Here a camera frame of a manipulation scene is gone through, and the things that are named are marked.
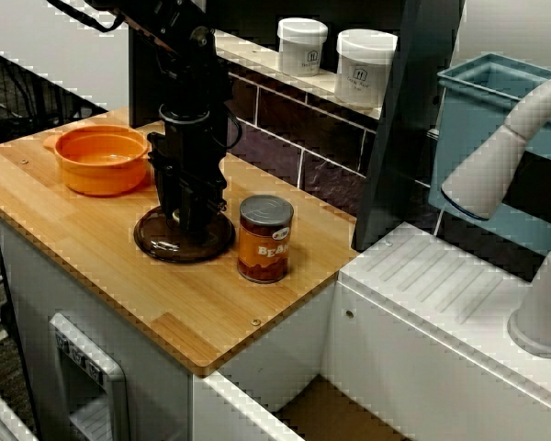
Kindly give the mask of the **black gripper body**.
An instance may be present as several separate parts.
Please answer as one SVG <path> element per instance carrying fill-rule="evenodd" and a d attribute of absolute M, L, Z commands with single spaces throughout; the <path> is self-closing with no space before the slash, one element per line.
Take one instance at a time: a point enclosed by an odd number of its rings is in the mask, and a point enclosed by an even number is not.
<path fill-rule="evenodd" d="M 185 110 L 168 105 L 159 108 L 164 134 L 152 132 L 149 161 L 160 193 L 181 188 L 195 192 L 220 193 L 227 184 L 219 169 L 226 155 L 220 131 L 224 119 L 210 110 Z"/>

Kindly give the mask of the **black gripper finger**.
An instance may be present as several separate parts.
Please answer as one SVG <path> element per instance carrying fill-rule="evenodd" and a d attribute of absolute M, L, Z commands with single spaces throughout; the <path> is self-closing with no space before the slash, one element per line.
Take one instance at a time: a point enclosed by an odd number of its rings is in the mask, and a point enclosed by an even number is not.
<path fill-rule="evenodd" d="M 182 217 L 182 184 L 178 173 L 156 170 L 154 173 L 158 199 L 165 218 L 176 221 L 178 226 L 186 226 Z"/>
<path fill-rule="evenodd" d="M 183 229 L 186 232 L 200 231 L 226 210 L 227 202 L 223 197 L 226 187 L 225 178 L 183 181 Z"/>

